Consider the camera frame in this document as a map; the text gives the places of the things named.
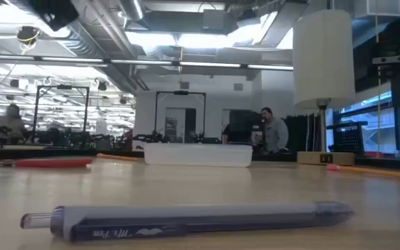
wooden table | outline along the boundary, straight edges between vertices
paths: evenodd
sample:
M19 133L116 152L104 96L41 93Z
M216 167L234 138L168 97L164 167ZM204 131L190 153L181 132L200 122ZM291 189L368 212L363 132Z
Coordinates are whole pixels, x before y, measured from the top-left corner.
M24 213L59 205L308 203L336 200L357 215L327 228L199 233L187 237L72 244L48 229L22 230ZM326 172L294 163L250 168L148 166L96 160L86 171L0 168L0 250L400 249L400 180Z

clear plastic container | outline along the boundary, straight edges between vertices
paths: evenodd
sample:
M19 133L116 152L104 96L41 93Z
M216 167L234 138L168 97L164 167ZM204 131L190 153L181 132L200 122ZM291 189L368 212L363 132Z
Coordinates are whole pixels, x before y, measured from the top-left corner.
M146 143L144 160L152 165L248 167L253 149L246 145Z

metal frame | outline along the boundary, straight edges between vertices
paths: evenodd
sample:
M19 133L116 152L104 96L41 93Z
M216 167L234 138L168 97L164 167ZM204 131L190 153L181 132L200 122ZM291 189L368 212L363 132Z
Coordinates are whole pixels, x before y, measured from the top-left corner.
M158 115L158 95L159 94L175 94L176 95L177 91L157 91L156 92L156 113L155 117L153 120L153 130L157 130L157 115ZM204 102L203 102L203 134L205 133L205 120L206 120L206 93L205 92L188 92L187 95L189 94L201 94L204 97Z
M40 90L42 88L55 88L58 90L71 90L71 89L80 89L80 90L86 90L86 102L85 102L85 109L84 109L84 125L83 125L83 132L86 132L86 123L88 122L88 106L89 106L89 93L90 93L90 88L89 87L75 87L75 86L70 86L70 85L55 85L55 86L45 86L45 85L39 85L37 86L36 90L36 100L35 100L35 114L33 116L33 130L32 130L32 142L35 140L35 135L36 135L36 124L38 120L38 104L40 102L40 98L42 97Z

pen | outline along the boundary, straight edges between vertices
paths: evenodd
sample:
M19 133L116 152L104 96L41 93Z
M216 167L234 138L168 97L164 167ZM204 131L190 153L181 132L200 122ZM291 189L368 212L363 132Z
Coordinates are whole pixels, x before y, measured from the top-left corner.
M50 228L71 242L159 238L188 233L333 226L354 214L336 201L304 205L58 206L25 214L22 228Z

black monitor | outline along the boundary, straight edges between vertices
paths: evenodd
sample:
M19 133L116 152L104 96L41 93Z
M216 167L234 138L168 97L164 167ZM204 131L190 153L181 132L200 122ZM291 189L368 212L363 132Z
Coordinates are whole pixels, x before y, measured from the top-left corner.
M230 143L251 143L253 133L262 131L262 115L249 110L232 110L229 113Z

